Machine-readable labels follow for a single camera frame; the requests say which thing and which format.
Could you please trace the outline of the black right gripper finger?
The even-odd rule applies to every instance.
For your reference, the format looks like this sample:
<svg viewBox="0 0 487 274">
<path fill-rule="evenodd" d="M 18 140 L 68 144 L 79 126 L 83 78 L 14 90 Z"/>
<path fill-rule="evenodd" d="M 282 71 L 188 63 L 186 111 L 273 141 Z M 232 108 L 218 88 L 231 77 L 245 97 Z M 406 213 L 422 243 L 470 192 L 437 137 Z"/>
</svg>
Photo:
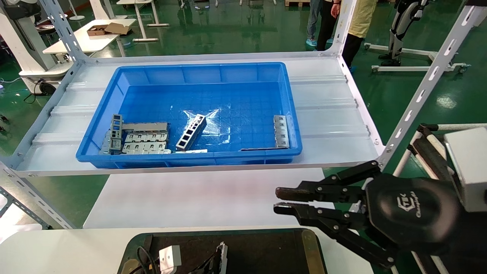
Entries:
<svg viewBox="0 0 487 274">
<path fill-rule="evenodd" d="M 353 184 L 380 174 L 377 161 L 372 160 L 332 174 L 319 182 L 302 181 L 295 188 L 278 187 L 275 194 L 284 201 L 356 203 L 363 200 L 365 191 Z"/>
<path fill-rule="evenodd" d="M 320 229 L 324 234 L 372 264 L 384 269 L 390 269 L 395 265 L 397 249 L 393 245 L 386 244 L 385 247 L 381 247 L 355 233 L 360 229 L 372 227 L 364 214 L 285 202 L 274 204 L 273 209 L 276 214 L 296 217 L 301 226 Z"/>
</svg>

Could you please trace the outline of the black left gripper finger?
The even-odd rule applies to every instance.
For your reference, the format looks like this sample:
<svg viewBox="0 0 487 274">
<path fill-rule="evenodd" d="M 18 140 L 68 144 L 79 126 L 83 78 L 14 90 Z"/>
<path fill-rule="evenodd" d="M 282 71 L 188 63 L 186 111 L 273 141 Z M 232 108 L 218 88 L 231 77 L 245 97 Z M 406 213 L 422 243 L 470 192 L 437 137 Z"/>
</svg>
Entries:
<svg viewBox="0 0 487 274">
<path fill-rule="evenodd" d="M 218 260 L 208 260 L 190 272 L 190 274 L 217 274 L 217 273 L 218 273 Z"/>
</svg>

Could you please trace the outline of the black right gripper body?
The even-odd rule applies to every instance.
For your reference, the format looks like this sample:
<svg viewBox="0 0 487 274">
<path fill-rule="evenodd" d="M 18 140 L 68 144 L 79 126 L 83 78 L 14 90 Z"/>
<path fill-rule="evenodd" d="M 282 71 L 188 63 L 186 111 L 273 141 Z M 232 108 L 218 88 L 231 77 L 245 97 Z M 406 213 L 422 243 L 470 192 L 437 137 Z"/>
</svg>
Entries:
<svg viewBox="0 0 487 274">
<path fill-rule="evenodd" d="M 449 182 L 381 174 L 365 188 L 365 234 L 384 248 L 440 254 L 449 250 L 463 206 Z"/>
</svg>

